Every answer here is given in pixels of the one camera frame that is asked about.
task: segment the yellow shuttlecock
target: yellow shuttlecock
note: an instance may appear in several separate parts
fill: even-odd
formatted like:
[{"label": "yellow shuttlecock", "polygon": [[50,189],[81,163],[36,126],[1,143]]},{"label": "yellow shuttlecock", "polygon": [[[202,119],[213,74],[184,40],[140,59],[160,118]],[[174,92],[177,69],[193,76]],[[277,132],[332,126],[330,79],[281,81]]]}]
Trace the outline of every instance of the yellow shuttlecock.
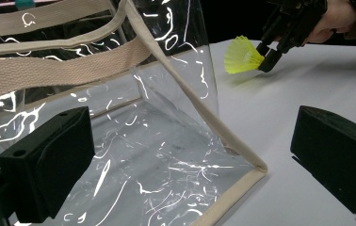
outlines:
[{"label": "yellow shuttlecock", "polygon": [[229,44],[224,56],[225,71],[227,73],[242,73],[256,70],[263,62],[261,56],[248,38],[238,36]]}]

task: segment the clear plastic bag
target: clear plastic bag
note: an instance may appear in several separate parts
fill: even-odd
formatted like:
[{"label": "clear plastic bag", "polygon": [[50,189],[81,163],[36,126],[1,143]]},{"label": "clear plastic bag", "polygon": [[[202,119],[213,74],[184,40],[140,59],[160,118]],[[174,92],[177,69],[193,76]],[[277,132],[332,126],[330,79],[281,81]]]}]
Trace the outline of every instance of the clear plastic bag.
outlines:
[{"label": "clear plastic bag", "polygon": [[[48,8],[47,13],[41,8]],[[70,18],[60,12],[70,13]],[[44,1],[20,11],[1,4],[0,13],[4,19],[31,18],[20,21],[23,27],[9,19],[16,29],[8,34],[1,29],[1,49],[14,51],[0,52],[3,65],[29,58],[52,66],[71,64],[69,70],[61,66],[53,72],[50,66],[30,65],[22,71],[40,82],[33,79],[36,87],[4,94],[11,98],[21,93],[21,98],[13,99],[18,103],[13,112],[0,112],[0,128],[8,126],[0,135],[0,153],[59,112],[88,106],[91,115],[92,162],[57,216],[43,225],[211,225],[266,173],[262,160],[218,120],[217,88],[198,1]],[[129,20],[122,21],[124,13]],[[108,24],[117,29],[89,42],[82,38]],[[11,40],[15,44],[7,45]],[[138,53],[129,52],[125,60],[118,51],[133,43],[140,48],[130,50]],[[142,48],[149,53],[139,52]],[[116,62],[91,63],[112,52],[117,53]],[[132,55],[140,60],[120,63]],[[10,67],[20,72],[23,66]],[[98,69],[104,72],[103,67],[109,71],[91,79]],[[68,82],[40,79],[55,73],[56,79],[65,75]],[[0,76],[1,88],[10,82],[5,77],[8,73]],[[69,83],[74,77],[78,82]],[[243,190],[228,192],[234,186]],[[10,218],[11,223],[17,220]]]}]

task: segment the human hand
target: human hand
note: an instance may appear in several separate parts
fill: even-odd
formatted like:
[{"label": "human hand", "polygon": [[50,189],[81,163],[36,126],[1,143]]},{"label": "human hand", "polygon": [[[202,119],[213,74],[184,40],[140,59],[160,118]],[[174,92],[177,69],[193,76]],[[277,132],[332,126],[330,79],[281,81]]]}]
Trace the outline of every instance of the human hand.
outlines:
[{"label": "human hand", "polygon": [[310,33],[304,44],[323,43],[334,32],[346,33],[356,21],[356,9],[349,0],[327,0],[327,11],[322,16],[314,30]]}]

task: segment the beige strap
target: beige strap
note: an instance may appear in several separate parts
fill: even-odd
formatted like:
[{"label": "beige strap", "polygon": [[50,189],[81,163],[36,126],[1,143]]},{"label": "beige strap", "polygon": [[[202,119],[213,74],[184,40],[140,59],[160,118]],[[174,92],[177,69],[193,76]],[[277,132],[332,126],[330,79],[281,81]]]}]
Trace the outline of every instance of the beige strap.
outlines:
[{"label": "beige strap", "polygon": [[67,61],[34,57],[0,60],[0,95],[19,89],[78,86],[127,71],[149,57],[139,38],[106,52]]},{"label": "beige strap", "polygon": [[203,216],[191,224],[192,226],[214,225],[220,220],[220,218],[222,218],[228,209],[239,200],[240,197],[242,197],[252,186],[256,184],[256,182],[266,175],[267,164],[234,132],[232,132],[229,127],[207,107],[207,105],[202,102],[195,90],[193,90],[185,79],[175,71],[138,14],[132,0],[128,0],[127,2],[126,13],[131,26],[133,26],[137,35],[143,40],[158,61],[166,67],[167,71],[172,75],[181,87],[182,91],[190,99],[207,125],[222,139],[224,143],[228,144],[237,153],[240,153],[246,160],[255,166],[255,169],[245,174],[238,183],[220,196],[212,208],[209,208]]},{"label": "beige strap", "polygon": [[109,10],[105,0],[63,0],[47,6],[0,14],[0,37],[65,24]]},{"label": "beige strap", "polygon": [[[97,40],[101,40],[110,33],[116,31],[125,19],[125,6],[126,0],[121,0],[119,3],[119,8],[114,15],[113,19],[105,24],[104,26],[88,32],[83,35],[73,37],[68,40],[44,40],[44,41],[28,41],[28,42],[15,42],[15,43],[3,43],[0,44],[0,55],[3,54],[14,54],[14,53],[26,53],[29,51],[45,50],[45,49],[57,49],[57,48],[73,48],[74,46],[91,43]],[[60,11],[67,12],[68,8],[60,8]]]}]

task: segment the white surface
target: white surface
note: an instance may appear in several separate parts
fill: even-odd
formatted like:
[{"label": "white surface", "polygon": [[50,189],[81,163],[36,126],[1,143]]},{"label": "white surface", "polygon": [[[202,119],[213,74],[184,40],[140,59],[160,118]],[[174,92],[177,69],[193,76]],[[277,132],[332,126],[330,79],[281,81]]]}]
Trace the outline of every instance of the white surface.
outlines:
[{"label": "white surface", "polygon": [[229,42],[211,44],[219,114],[267,162],[268,175],[223,225],[356,225],[356,216],[290,153],[300,105],[356,122],[356,47],[307,44],[283,55],[269,73],[228,74]]}]

